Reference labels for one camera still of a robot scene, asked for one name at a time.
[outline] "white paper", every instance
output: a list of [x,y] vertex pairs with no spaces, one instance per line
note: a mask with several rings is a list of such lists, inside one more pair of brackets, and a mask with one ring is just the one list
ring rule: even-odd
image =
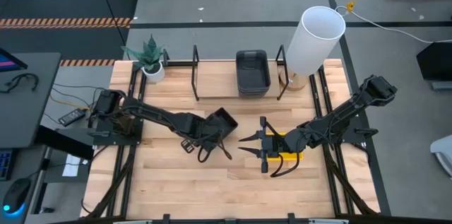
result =
[[80,164],[80,158],[74,157],[70,154],[66,157],[66,165],[64,166],[64,177],[76,177],[78,174],[78,165]]

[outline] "potted plant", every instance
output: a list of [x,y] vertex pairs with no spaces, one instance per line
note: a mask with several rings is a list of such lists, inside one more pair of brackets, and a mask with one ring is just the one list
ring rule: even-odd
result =
[[146,42],[143,42],[142,52],[133,51],[128,47],[121,48],[128,54],[131,54],[137,58],[143,73],[149,81],[157,83],[163,80],[165,77],[165,70],[163,69],[163,64],[160,61],[160,57],[163,54],[162,47],[157,47],[152,35],[150,36],[147,44]]

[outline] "white tube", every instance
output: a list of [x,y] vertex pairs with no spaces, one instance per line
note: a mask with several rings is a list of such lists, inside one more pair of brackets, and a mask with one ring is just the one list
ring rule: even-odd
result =
[[315,73],[345,32],[345,21],[336,11],[314,6],[303,12],[287,50],[287,67],[300,75]]

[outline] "white cable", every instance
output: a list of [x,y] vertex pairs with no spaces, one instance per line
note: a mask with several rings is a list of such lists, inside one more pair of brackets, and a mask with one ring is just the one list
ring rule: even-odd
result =
[[[344,9],[347,9],[345,6],[338,6],[335,10],[337,11],[338,8],[344,8]],[[376,24],[376,23],[374,23],[374,22],[371,22],[370,20],[367,20],[366,18],[363,18],[362,16],[356,14],[356,13],[353,12],[353,11],[352,11],[352,14],[355,15],[356,17],[358,17],[359,19],[363,20],[363,21],[366,21],[366,22],[368,22],[368,23],[371,23],[372,25],[375,25],[375,26],[378,27],[378,28],[381,28],[381,29],[383,29],[383,30],[389,30],[389,31],[397,32],[397,33],[402,33],[402,34],[405,34],[405,35],[408,35],[408,36],[414,38],[415,40],[419,40],[420,42],[423,42],[423,43],[431,44],[431,43],[441,43],[441,42],[452,42],[452,40],[439,40],[439,41],[426,41],[426,40],[421,40],[421,39],[419,39],[418,37],[416,37],[416,36],[414,36],[414,35],[411,35],[410,33],[406,33],[406,32],[404,32],[404,31],[402,31],[402,30],[386,28],[386,27],[383,27],[383,26],[381,26],[381,25],[378,25],[378,24]]]

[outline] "keyboard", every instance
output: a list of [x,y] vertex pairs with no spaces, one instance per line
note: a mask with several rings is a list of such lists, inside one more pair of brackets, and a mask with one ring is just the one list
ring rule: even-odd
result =
[[14,149],[0,149],[0,182],[8,181],[16,158]]

